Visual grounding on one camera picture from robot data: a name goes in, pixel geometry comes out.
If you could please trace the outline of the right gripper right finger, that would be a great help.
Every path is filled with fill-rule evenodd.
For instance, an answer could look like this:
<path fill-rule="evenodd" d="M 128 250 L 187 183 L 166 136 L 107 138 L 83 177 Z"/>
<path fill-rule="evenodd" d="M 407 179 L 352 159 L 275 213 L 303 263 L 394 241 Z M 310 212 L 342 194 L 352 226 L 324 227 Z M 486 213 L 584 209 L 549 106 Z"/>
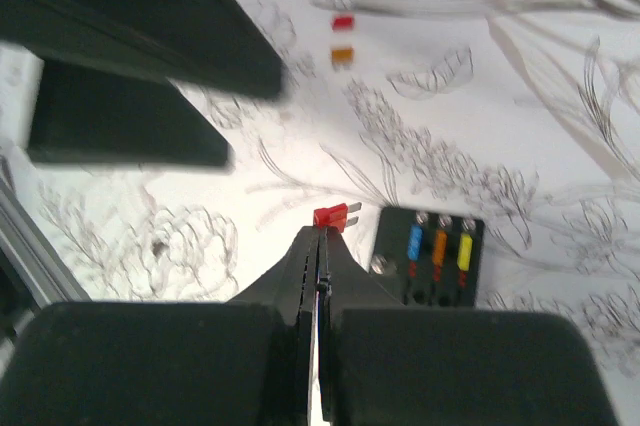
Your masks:
<path fill-rule="evenodd" d="M 406 306 L 318 243 L 319 384 L 333 425 L 614 425 L 591 350 L 542 312 Z"/>

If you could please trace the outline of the red blade fuse front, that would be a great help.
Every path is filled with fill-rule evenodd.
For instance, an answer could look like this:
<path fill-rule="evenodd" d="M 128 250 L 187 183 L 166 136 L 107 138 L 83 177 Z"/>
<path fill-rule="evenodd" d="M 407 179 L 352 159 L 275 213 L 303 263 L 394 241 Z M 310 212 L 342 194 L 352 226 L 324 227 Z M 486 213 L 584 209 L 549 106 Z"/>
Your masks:
<path fill-rule="evenodd" d="M 362 207 L 360 202 L 353 204 L 341 203 L 327 208 L 318 208 L 313 212 L 313 226 L 317 228 L 335 228 L 343 233 L 346 228 L 357 224 L 359 218 L 355 216 Z"/>

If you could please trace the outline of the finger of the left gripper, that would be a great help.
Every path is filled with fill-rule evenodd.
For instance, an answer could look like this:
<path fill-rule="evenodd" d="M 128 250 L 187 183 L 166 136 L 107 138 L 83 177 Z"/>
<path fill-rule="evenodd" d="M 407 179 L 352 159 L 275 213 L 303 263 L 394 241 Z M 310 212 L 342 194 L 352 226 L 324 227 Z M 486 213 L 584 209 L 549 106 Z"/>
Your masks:
<path fill-rule="evenodd" d="M 168 82 L 48 60 L 26 152 L 49 164 L 224 168 L 230 145 Z"/>
<path fill-rule="evenodd" d="M 1 0 L 1 37 L 43 59 L 274 99 L 284 64 L 236 0 Z"/>

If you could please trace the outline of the black fuse box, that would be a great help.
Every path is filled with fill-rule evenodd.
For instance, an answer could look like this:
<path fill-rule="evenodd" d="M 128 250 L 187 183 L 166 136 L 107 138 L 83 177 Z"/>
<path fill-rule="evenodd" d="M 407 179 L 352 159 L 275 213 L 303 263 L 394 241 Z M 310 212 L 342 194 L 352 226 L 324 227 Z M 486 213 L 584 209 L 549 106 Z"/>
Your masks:
<path fill-rule="evenodd" d="M 419 224 L 423 239 L 417 261 L 407 257 L 410 228 Z M 432 262 L 436 231 L 447 233 L 441 267 Z M 457 256 L 460 236 L 473 238 L 471 266 L 460 271 Z M 448 212 L 387 206 L 381 210 L 369 274 L 392 296 L 407 306 L 472 308 L 476 303 L 485 223 L 479 218 Z"/>

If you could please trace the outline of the yellow blade fuse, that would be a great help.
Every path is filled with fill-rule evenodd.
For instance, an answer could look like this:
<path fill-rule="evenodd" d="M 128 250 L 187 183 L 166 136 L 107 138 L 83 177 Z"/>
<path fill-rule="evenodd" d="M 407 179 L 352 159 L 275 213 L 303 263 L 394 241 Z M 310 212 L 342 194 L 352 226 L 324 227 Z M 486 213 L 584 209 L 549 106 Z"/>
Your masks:
<path fill-rule="evenodd" d="M 471 266 L 473 252 L 473 238 L 470 234 L 463 233 L 460 236 L 457 265 L 460 271 L 468 272 Z"/>

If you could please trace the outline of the orange blade fuse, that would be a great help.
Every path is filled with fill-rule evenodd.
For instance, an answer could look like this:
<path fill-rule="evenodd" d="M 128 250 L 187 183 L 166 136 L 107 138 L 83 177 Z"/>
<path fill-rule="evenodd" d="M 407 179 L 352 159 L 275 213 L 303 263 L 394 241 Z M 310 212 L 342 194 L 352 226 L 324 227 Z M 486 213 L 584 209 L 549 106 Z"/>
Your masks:
<path fill-rule="evenodd" d="M 444 263 L 446 255 L 447 233 L 438 229 L 435 233 L 434 247 L 432 253 L 432 262 L 434 265 L 441 267 Z"/>

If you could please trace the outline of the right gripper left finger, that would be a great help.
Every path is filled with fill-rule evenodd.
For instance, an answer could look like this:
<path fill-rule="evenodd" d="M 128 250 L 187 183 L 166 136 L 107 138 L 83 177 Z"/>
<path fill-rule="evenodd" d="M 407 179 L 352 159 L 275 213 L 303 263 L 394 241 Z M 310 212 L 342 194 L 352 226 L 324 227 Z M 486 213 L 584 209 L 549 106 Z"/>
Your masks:
<path fill-rule="evenodd" d="M 5 425 L 305 425 L 320 233 L 225 303 L 66 302 L 19 336 Z"/>

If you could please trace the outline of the blue blade fuse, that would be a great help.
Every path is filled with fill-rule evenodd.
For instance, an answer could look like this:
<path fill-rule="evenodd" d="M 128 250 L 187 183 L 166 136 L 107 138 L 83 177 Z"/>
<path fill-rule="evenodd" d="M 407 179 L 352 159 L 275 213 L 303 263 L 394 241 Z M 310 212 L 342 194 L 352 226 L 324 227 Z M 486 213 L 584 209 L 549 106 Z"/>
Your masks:
<path fill-rule="evenodd" d="M 410 261 L 417 261 L 421 251 L 423 228 L 419 224 L 413 224 L 410 228 L 407 257 Z"/>

